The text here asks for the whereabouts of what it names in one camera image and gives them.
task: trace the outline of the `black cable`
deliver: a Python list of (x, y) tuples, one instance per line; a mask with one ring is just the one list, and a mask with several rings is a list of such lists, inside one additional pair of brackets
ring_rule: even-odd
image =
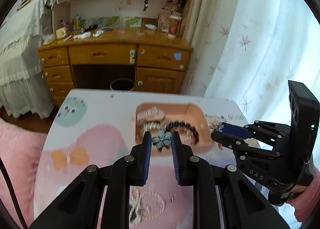
[(22, 215), (22, 212), (21, 212), (18, 200), (17, 200), (17, 196), (16, 196), (16, 194), (14, 192), (10, 177), (9, 177), (8, 172), (7, 172), (5, 166), (4, 166), (3, 162), (2, 162), (1, 157), (0, 157), (0, 170), (2, 172), (2, 175), (4, 177), (5, 182), (7, 183), (7, 187), (9, 189), (10, 196), (11, 196), (14, 208), (15, 208), (15, 210), (17, 212), (18, 218), (20, 220), (20, 223), (21, 223), (23, 229), (28, 229), (27, 223), (24, 220), (24, 217)]

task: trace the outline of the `blue flower hair clip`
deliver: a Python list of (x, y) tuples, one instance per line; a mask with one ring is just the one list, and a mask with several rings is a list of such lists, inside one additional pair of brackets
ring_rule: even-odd
[(163, 148), (166, 148), (167, 150), (169, 150), (171, 145), (171, 137), (172, 137), (171, 132), (167, 132), (165, 134), (164, 130), (159, 130), (158, 137), (152, 138), (152, 144), (157, 147), (157, 150), (159, 152), (162, 152)]

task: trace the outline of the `pink sleeve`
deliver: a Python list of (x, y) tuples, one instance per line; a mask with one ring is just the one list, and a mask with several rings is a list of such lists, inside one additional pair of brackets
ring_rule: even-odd
[(320, 172), (314, 167), (314, 179), (310, 186), (298, 197), (287, 200), (287, 203), (295, 208), (294, 216), (298, 222), (305, 222), (320, 198)]

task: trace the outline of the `wooden desk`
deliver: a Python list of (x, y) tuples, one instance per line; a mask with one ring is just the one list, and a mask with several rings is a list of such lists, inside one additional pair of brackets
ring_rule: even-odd
[(57, 106), (72, 88), (106, 89), (120, 77), (136, 91), (179, 93), (192, 46), (182, 38), (140, 28), (115, 29), (87, 39), (55, 41), (38, 49)]

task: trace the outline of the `black beaded bracelet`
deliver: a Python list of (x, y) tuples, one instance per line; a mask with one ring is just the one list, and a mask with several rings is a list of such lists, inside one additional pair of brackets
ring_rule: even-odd
[(189, 123), (184, 123), (184, 122), (179, 122), (179, 121), (170, 122), (167, 125), (165, 132), (171, 132), (172, 128), (176, 128), (176, 127), (185, 127), (188, 130), (191, 130), (192, 135), (195, 137), (195, 144), (197, 144), (199, 142), (199, 133), (196, 131), (196, 128), (191, 126)]

